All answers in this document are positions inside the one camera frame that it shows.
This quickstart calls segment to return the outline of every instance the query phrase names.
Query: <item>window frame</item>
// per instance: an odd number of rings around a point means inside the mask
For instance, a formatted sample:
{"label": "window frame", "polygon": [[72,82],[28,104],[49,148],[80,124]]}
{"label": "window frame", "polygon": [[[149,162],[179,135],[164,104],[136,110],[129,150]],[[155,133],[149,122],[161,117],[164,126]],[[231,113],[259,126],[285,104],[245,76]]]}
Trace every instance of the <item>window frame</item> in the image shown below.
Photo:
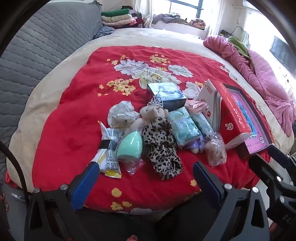
{"label": "window frame", "polygon": [[188,7],[195,8],[197,10],[197,12],[196,12],[196,18],[200,18],[201,11],[203,10],[203,8],[202,8],[202,2],[203,2],[203,0],[199,0],[198,6],[195,6],[195,5],[186,3],[186,2],[182,2],[182,1],[178,1],[178,0],[169,0],[169,1],[170,1],[170,9],[171,9],[171,6],[172,6],[172,2],[179,3],[179,4],[182,4],[182,5],[188,6]]}

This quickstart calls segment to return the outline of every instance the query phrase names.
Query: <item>blue gripper pad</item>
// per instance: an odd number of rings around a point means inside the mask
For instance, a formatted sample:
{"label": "blue gripper pad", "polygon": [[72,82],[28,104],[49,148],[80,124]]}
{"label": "blue gripper pad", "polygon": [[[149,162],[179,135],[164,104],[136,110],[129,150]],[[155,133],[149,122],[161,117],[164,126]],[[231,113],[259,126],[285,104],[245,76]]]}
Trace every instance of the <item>blue gripper pad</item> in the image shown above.
{"label": "blue gripper pad", "polygon": [[223,183],[201,161],[193,165],[193,176],[212,208],[219,210],[224,198]]}
{"label": "blue gripper pad", "polygon": [[70,205],[74,211],[81,209],[92,190],[96,180],[98,179],[100,173],[99,164],[92,161],[85,168],[83,173],[76,176],[70,184]]}

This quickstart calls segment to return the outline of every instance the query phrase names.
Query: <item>cream bedspread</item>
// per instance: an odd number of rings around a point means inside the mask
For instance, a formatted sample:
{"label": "cream bedspread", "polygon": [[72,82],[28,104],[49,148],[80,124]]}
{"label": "cream bedspread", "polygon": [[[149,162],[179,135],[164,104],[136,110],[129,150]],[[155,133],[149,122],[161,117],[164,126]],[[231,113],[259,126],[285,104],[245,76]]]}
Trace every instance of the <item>cream bedspread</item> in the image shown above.
{"label": "cream bedspread", "polygon": [[[105,46],[143,45],[172,48],[199,54],[222,63],[235,75],[238,84],[257,102],[271,127],[277,148],[287,154],[294,143],[294,136],[288,137],[283,132],[264,100],[241,74],[230,63],[207,49],[202,42],[197,36],[166,30],[118,29],[111,35],[88,42],[56,66],[31,93],[20,118],[18,129],[13,134],[9,145],[9,149],[24,172],[28,191],[32,192],[34,189],[31,175],[33,161],[43,126],[49,114],[57,108],[63,91],[69,86],[78,70],[86,64],[92,52]],[[11,179],[21,187],[19,177],[9,160],[7,160],[7,168]]]}

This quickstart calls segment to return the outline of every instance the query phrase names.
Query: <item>green makeup sponge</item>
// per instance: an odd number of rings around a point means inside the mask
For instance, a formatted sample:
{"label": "green makeup sponge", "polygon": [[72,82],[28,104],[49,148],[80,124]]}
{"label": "green makeup sponge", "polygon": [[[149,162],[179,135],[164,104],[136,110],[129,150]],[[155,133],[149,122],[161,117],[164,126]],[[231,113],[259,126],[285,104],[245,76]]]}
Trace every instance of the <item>green makeup sponge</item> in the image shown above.
{"label": "green makeup sponge", "polygon": [[117,147],[117,159],[122,162],[136,161],[140,159],[143,149],[142,136],[134,131],[123,137]]}

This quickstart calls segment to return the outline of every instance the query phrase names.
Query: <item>yellow packet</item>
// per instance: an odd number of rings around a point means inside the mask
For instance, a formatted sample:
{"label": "yellow packet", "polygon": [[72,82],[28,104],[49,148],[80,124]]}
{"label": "yellow packet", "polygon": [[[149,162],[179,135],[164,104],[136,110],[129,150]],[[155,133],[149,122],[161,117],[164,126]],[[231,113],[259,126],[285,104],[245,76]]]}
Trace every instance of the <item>yellow packet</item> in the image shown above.
{"label": "yellow packet", "polygon": [[100,166],[100,171],[107,177],[121,178],[121,171],[116,159],[116,146],[118,145],[122,131],[120,129],[106,128],[102,122],[99,122],[102,132],[102,140],[92,161]]}

